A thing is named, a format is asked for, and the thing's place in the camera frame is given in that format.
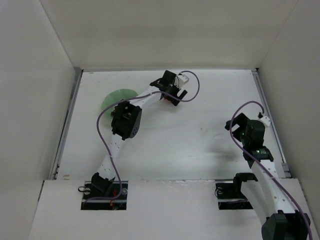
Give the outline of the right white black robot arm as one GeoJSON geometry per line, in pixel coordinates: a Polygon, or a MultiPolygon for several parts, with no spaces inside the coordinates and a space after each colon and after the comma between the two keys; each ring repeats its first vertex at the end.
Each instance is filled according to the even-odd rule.
{"type": "Polygon", "coordinates": [[[280,183],[273,155],[264,146],[269,123],[264,115],[252,120],[243,113],[226,122],[225,129],[251,170],[235,176],[236,189],[256,212],[264,240],[311,240],[310,218],[280,183]]]}

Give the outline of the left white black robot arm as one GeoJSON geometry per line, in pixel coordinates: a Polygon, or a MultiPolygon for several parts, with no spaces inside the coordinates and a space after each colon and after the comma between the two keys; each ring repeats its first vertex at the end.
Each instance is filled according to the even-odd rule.
{"type": "Polygon", "coordinates": [[[123,184],[116,167],[116,158],[125,143],[137,135],[144,110],[163,99],[174,106],[185,102],[184,97],[188,91],[183,90],[183,86],[189,82],[185,73],[166,70],[162,77],[152,81],[141,94],[111,103],[98,115],[96,129],[106,148],[106,157],[91,177],[90,191],[94,193],[94,198],[113,200],[121,194],[123,184]],[[112,116],[110,143],[104,140],[100,130],[100,120],[108,110],[111,110],[112,116]]]}

